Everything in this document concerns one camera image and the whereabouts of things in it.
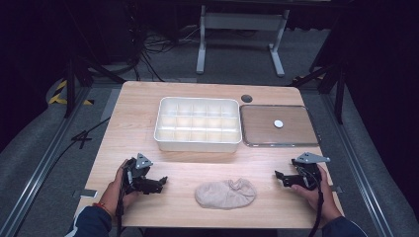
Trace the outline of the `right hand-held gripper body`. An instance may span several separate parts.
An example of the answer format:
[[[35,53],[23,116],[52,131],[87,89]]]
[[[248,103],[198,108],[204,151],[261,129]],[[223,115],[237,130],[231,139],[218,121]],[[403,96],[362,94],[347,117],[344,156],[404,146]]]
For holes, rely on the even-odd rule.
[[[293,185],[300,185],[310,191],[316,189],[322,181],[318,163],[327,163],[329,157],[320,156],[310,152],[304,152],[297,158],[292,159],[292,163],[298,172],[293,178]]]

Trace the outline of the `person's left hand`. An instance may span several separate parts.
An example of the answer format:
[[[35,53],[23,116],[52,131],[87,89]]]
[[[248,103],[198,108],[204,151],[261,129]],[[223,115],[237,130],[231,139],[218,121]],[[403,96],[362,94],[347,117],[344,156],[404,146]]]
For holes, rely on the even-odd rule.
[[[126,163],[127,159],[125,159],[121,166],[117,169],[114,180],[108,184],[106,190],[100,198],[100,201],[98,202],[99,207],[101,207],[111,217],[116,216],[118,201],[120,198],[120,188],[123,183],[124,167]]]

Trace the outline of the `aluminium floor rail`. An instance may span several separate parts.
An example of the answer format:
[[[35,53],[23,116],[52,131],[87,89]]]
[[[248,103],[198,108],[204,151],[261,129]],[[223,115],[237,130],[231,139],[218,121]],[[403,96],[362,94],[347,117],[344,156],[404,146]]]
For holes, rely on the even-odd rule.
[[[19,232],[32,204],[34,203],[42,184],[47,179],[48,174],[53,169],[54,164],[58,160],[58,150],[60,149],[62,140],[74,121],[76,114],[82,107],[84,100],[88,97],[91,89],[81,88],[77,93],[73,108],[67,118],[59,121],[57,129],[54,131],[53,137],[46,139],[44,137],[37,139],[47,145],[44,153],[40,155],[41,159],[37,163],[36,168],[26,179],[25,186],[19,195],[13,209],[8,214],[2,226],[0,226],[0,237],[15,237]]]
[[[323,102],[328,116],[332,119],[331,124],[339,136],[339,140],[342,142],[347,163],[355,182],[358,186],[360,194],[363,198],[363,202],[371,216],[371,219],[376,228],[379,237],[394,237],[393,232],[388,224],[386,217],[384,216],[381,206],[377,201],[377,196],[367,178],[365,171],[356,155],[354,147],[349,139],[345,127],[338,122],[334,114],[334,104],[327,95],[320,96]]]

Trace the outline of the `black metal stand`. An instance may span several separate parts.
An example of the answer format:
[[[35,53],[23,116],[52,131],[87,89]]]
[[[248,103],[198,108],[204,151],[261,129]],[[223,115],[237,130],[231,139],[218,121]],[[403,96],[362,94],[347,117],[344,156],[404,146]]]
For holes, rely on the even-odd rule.
[[[118,84],[123,84],[126,81],[102,65],[72,53],[67,63],[65,76],[67,82],[67,104],[64,117],[66,119],[71,116],[76,106],[75,80],[78,80],[82,87],[91,87],[93,85],[93,77],[89,68],[95,69]]]
[[[345,91],[346,73],[343,63],[335,63],[316,69],[306,76],[297,76],[290,83],[290,87],[298,88],[311,80],[322,76],[321,82],[317,86],[317,91],[320,94],[329,94],[333,88],[336,88],[335,103],[334,103],[334,116],[339,124],[343,123],[343,100]]]

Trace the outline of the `person's right hand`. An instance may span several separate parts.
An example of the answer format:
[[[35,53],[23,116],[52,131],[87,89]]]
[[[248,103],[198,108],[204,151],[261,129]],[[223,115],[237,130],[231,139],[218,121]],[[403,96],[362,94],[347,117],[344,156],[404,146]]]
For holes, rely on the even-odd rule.
[[[322,217],[323,223],[327,224],[328,222],[338,217],[341,217],[342,213],[338,209],[334,201],[332,190],[328,184],[328,176],[327,176],[326,171],[321,166],[318,166],[318,169],[321,174],[320,188],[321,188],[321,192],[323,193],[321,217]],[[307,202],[309,203],[309,205],[314,210],[318,210],[318,202],[319,202],[318,191],[310,191],[299,185],[292,185],[292,190],[299,196],[305,198]]]

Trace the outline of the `grey metal desk frame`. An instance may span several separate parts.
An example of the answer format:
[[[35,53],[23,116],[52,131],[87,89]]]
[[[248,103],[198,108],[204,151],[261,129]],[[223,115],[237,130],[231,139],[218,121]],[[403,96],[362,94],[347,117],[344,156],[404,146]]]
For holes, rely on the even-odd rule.
[[[241,14],[241,13],[213,13],[208,12],[205,5],[201,6],[200,15],[200,46],[196,72],[203,74],[206,63],[206,30],[247,30],[276,32],[273,43],[268,45],[271,58],[279,77],[285,76],[285,70],[278,53],[279,46],[286,29],[289,10],[284,10],[280,15]]]

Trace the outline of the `beige sock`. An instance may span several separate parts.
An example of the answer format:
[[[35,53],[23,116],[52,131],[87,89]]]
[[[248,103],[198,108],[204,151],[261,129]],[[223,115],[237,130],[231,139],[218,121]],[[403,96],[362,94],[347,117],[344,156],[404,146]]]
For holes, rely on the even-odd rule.
[[[203,183],[195,190],[195,200],[203,208],[234,209],[249,205],[257,196],[256,188],[245,179]]]

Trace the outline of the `white divided storage box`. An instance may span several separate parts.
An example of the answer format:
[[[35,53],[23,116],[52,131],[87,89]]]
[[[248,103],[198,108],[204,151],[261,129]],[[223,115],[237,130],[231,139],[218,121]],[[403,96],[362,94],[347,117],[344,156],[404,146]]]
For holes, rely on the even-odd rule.
[[[233,153],[242,141],[239,104],[232,99],[165,97],[154,139],[162,151]]]

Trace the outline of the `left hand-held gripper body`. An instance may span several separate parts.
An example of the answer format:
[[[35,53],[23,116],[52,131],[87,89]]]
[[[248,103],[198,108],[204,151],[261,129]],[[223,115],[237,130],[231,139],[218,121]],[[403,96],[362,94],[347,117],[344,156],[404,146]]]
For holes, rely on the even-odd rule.
[[[151,193],[151,184],[146,179],[146,175],[152,165],[153,163],[142,153],[138,153],[136,157],[132,157],[126,162],[123,184],[127,195],[132,192],[143,192],[147,195]]]

